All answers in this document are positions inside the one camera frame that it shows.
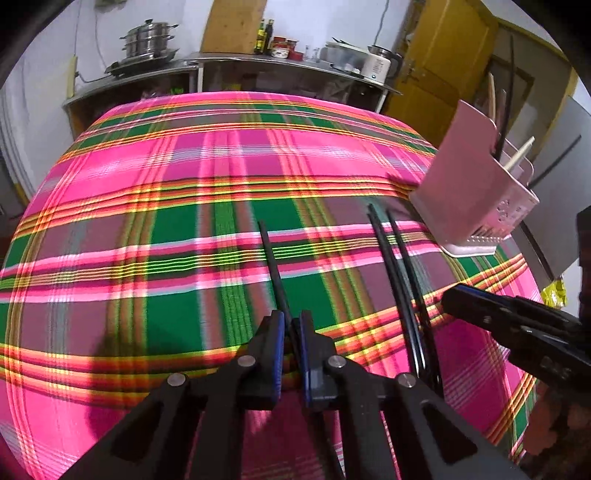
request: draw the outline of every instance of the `bottle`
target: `bottle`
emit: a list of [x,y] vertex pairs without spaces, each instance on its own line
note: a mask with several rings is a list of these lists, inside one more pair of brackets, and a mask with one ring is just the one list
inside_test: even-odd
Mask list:
[[271,39],[273,38],[273,20],[269,20],[265,28],[265,48],[263,52],[265,55],[271,55]]
[[261,20],[258,32],[256,33],[255,54],[262,55],[265,49],[265,19]]

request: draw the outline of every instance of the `wooden chopstick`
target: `wooden chopstick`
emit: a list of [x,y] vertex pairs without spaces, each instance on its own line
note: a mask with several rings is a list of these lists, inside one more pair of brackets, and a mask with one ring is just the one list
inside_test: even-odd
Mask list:
[[531,146],[534,144],[535,138],[531,137],[527,142],[525,142],[521,148],[515,152],[515,154],[511,157],[511,159],[505,165],[505,170],[511,172],[513,167],[518,165],[521,160],[525,158],[525,156],[530,152]]
[[499,128],[502,122],[503,115],[505,114],[505,103],[507,102],[507,92],[503,88],[499,93],[499,100],[497,101],[495,125]]
[[496,118],[495,77],[491,72],[488,72],[488,118],[493,122]]

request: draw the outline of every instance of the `white wall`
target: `white wall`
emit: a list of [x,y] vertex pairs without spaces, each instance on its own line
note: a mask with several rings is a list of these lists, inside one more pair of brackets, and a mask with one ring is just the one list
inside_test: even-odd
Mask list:
[[[359,47],[373,45],[387,0],[268,0],[265,20],[274,32],[298,40],[298,50],[323,47],[335,37]],[[392,48],[410,0],[389,0],[377,44]]]
[[494,16],[507,20],[518,27],[525,28],[534,35],[558,47],[558,44],[550,37],[550,34],[518,7],[513,0],[482,0],[482,3],[486,5]]
[[[265,19],[275,33],[299,40],[298,49],[321,47],[331,37],[368,46],[374,43],[387,0],[268,0]],[[146,19],[180,24],[172,30],[177,58],[198,51],[213,0],[127,0],[97,11],[95,0],[74,0],[29,45],[4,86],[11,129],[22,169],[36,189],[73,141],[67,116],[67,66],[74,52],[86,80],[125,57],[120,39]],[[378,44],[391,48],[410,0],[389,0]],[[83,82],[77,78],[76,87]]]

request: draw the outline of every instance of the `red container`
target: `red container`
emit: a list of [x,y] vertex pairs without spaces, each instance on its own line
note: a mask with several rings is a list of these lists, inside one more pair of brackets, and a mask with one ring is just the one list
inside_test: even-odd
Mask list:
[[290,60],[302,61],[302,60],[304,60],[304,54],[300,51],[291,51],[289,53],[289,55],[287,56],[287,58]]

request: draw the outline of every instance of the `metal screw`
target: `metal screw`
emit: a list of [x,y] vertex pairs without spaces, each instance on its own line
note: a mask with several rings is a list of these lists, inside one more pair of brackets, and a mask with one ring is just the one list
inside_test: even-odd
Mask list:
[[256,363],[256,358],[252,355],[242,355],[238,359],[238,365],[241,367],[252,367]]
[[403,387],[412,388],[417,384],[417,379],[411,374],[402,374],[398,376],[398,383]]
[[340,355],[333,355],[333,356],[329,357],[329,365],[331,367],[343,368],[346,363],[347,363],[347,360],[345,360],[345,358]]
[[180,387],[184,384],[184,381],[187,379],[183,374],[172,374],[169,375],[166,381],[171,387]]

